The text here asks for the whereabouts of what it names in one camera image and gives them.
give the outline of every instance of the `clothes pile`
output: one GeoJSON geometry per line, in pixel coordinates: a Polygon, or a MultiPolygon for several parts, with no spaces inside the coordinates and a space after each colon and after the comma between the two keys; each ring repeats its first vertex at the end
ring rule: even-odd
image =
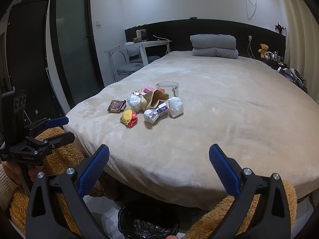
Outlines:
{"type": "Polygon", "coordinates": [[[190,37],[193,56],[238,58],[236,39],[231,35],[197,34],[190,37]]]}
{"type": "Polygon", "coordinates": [[[283,76],[286,77],[289,81],[293,82],[295,85],[297,85],[301,90],[303,90],[305,93],[307,93],[307,82],[305,79],[303,79],[298,71],[297,68],[284,68],[283,76]]]}

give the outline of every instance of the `white wrapped package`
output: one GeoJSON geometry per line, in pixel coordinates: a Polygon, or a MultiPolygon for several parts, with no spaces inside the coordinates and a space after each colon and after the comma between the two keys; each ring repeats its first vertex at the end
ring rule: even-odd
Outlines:
{"type": "Polygon", "coordinates": [[[127,104],[135,112],[139,112],[141,110],[141,103],[141,98],[135,94],[131,94],[130,97],[128,97],[127,99],[127,104]]]}
{"type": "Polygon", "coordinates": [[[178,97],[172,97],[168,99],[168,106],[168,111],[171,114],[172,118],[175,118],[184,112],[183,102],[178,97]]]}
{"type": "Polygon", "coordinates": [[[163,102],[161,105],[158,105],[155,109],[150,109],[144,111],[144,120],[153,124],[160,116],[163,116],[164,114],[168,113],[168,106],[165,102],[163,102]]]}

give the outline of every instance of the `black headboard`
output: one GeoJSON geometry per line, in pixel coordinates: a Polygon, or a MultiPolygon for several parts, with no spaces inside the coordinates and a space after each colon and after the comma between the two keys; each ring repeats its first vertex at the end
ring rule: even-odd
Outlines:
{"type": "MultiPolygon", "coordinates": [[[[248,36],[252,36],[251,50],[256,58],[259,58],[260,44],[269,46],[268,51],[278,51],[279,56],[285,54],[286,37],[269,29],[257,27],[239,22],[188,19],[146,24],[125,30],[126,41],[133,41],[136,30],[146,29],[149,40],[157,40],[153,35],[171,40],[171,51],[191,51],[192,43],[189,40],[195,34],[227,34],[236,38],[240,56],[249,57],[247,53],[248,36]]],[[[165,55],[165,46],[147,48],[148,55],[165,55]]]]}

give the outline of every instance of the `white desk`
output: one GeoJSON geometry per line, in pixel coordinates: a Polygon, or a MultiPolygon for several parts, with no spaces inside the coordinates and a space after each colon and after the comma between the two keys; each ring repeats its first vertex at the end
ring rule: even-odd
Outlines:
{"type": "MultiPolygon", "coordinates": [[[[122,51],[122,50],[127,50],[130,48],[136,48],[139,47],[140,48],[140,52],[141,52],[141,57],[142,57],[142,62],[143,62],[143,66],[147,66],[148,65],[148,61],[147,61],[147,56],[146,56],[146,51],[145,48],[146,47],[153,47],[153,46],[160,46],[160,45],[166,45],[167,46],[167,53],[170,53],[171,50],[169,48],[169,43],[171,42],[168,40],[156,40],[156,41],[144,41],[144,42],[139,42],[139,43],[133,43],[130,45],[125,45],[125,46],[120,46],[120,47],[116,47],[116,48],[112,48],[109,50],[104,51],[104,53],[107,53],[107,58],[108,58],[108,65],[109,66],[113,66],[112,64],[112,53],[114,52],[118,52],[118,51],[122,51]]],[[[117,75],[115,68],[113,66],[113,70],[114,70],[114,78],[115,80],[117,79],[115,76],[117,75]]]]}

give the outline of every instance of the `teddy bear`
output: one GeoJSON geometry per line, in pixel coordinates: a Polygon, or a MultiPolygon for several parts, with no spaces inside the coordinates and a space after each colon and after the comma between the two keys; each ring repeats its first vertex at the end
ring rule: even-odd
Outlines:
{"type": "Polygon", "coordinates": [[[264,59],[265,58],[265,53],[267,52],[267,49],[269,48],[267,45],[265,44],[260,44],[261,49],[258,50],[258,53],[260,53],[260,58],[264,59]]]}

